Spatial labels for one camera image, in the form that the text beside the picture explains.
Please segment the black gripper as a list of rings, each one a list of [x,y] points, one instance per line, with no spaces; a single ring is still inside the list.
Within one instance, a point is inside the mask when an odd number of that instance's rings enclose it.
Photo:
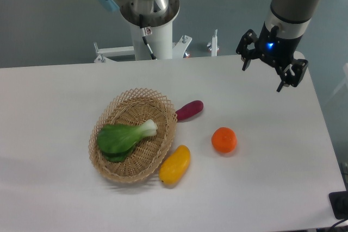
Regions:
[[[252,29],[249,29],[241,37],[236,53],[241,56],[243,62],[242,70],[246,71],[251,61],[258,59],[259,53],[260,59],[264,63],[276,68],[276,72],[281,79],[276,90],[277,92],[280,92],[283,87],[297,87],[308,67],[306,59],[295,59],[293,61],[294,52],[302,37],[283,39],[278,36],[271,37],[270,34],[270,31],[264,24],[259,38],[257,38],[257,34]],[[255,48],[249,49],[248,47],[253,43],[255,43]]]

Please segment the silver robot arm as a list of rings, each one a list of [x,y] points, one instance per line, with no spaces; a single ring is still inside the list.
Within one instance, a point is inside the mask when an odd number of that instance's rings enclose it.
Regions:
[[[172,23],[179,0],[98,0],[109,11],[119,10],[129,23],[136,60],[182,58],[190,39],[172,41]],[[272,0],[260,34],[248,30],[236,48],[243,67],[259,59],[276,70],[280,87],[297,87],[307,70],[295,51],[320,0]]]

